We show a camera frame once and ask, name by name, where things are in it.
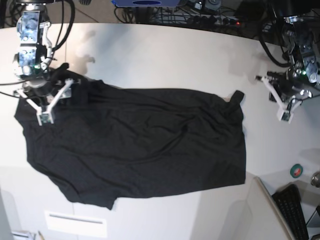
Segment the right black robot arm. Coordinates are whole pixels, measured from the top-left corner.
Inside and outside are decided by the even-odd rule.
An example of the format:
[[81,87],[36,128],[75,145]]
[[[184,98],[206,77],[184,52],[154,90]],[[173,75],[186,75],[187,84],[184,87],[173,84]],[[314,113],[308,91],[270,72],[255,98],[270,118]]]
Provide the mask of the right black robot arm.
[[64,35],[59,34],[56,42],[48,37],[52,26],[47,5],[53,0],[15,0],[15,7],[22,12],[16,20],[16,32],[19,39],[18,52],[13,58],[13,74],[17,78],[13,85],[21,85],[13,93],[1,92],[1,95],[34,102],[45,108],[52,104],[66,104],[72,97],[72,85],[78,80],[68,76],[68,63],[51,68],[55,53],[67,41],[76,17],[76,6],[72,0],[62,0],[61,5],[69,5],[70,18]]

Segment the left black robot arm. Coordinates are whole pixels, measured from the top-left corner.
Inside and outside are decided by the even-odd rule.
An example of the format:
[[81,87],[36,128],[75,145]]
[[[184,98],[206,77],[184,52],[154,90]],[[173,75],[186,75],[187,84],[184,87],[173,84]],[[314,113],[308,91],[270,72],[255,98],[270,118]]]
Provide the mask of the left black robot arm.
[[[315,34],[311,23],[319,16],[311,11],[320,8],[318,0],[268,0],[267,16],[259,23],[258,39],[269,59],[285,72],[268,72],[267,79],[284,103],[294,99],[314,97],[313,90],[320,90],[320,58],[316,51]],[[275,32],[286,51],[279,62],[271,54],[263,38],[266,23],[274,24]]]

